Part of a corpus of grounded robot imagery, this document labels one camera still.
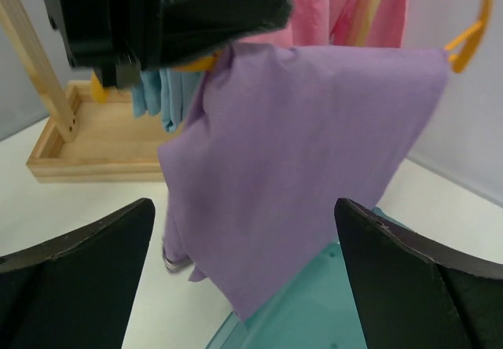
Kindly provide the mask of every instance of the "wooden rack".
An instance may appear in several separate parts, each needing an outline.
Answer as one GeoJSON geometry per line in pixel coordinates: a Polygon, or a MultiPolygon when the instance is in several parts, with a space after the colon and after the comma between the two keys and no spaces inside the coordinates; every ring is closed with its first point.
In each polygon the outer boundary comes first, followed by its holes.
{"type": "MultiPolygon", "coordinates": [[[[365,45],[380,0],[358,0],[348,45],[365,45]]],[[[134,119],[128,93],[106,104],[89,81],[61,88],[20,0],[0,0],[0,23],[50,113],[27,166],[40,182],[163,181],[156,150],[175,134],[159,117],[134,119]]]]}

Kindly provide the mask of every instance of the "white table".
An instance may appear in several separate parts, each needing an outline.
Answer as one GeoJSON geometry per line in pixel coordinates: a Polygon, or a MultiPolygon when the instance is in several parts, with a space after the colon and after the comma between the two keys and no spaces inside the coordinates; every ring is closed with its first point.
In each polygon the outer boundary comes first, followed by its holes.
{"type": "MultiPolygon", "coordinates": [[[[0,255],[30,247],[100,219],[140,198],[156,222],[123,347],[203,349],[230,312],[208,280],[169,275],[160,258],[167,208],[163,183],[38,184],[24,165],[44,123],[0,143],[0,255]]],[[[503,209],[406,160],[380,202],[418,233],[503,263],[503,209]]]]}

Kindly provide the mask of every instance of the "teal plastic bin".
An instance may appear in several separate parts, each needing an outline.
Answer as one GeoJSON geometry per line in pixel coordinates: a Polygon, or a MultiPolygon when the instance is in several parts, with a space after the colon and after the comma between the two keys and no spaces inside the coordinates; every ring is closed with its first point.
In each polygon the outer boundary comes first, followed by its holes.
{"type": "MultiPolygon", "coordinates": [[[[374,212],[400,225],[380,209],[374,212]]],[[[246,323],[232,313],[207,346],[311,348],[367,348],[339,243],[325,248],[246,323]]]]}

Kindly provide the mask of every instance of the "purple cloth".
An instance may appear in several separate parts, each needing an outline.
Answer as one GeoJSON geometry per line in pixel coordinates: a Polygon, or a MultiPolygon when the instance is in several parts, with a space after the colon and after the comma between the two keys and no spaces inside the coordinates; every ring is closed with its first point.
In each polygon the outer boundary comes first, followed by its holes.
{"type": "Polygon", "coordinates": [[[336,237],[333,208],[374,208],[448,74],[443,50],[238,43],[159,149],[164,248],[249,318],[336,237]]]}

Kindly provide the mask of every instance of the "white tabletop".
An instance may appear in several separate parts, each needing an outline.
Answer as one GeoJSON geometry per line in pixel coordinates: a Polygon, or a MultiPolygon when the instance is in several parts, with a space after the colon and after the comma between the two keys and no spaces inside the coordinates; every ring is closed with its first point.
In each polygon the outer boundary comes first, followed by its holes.
{"type": "MultiPolygon", "coordinates": [[[[0,255],[84,226],[141,197],[156,222],[123,348],[204,349],[230,312],[208,280],[169,275],[160,257],[167,208],[163,183],[38,184],[25,163],[44,123],[0,142],[0,255]]],[[[503,263],[503,209],[406,160],[379,203],[418,233],[503,263]]]]}

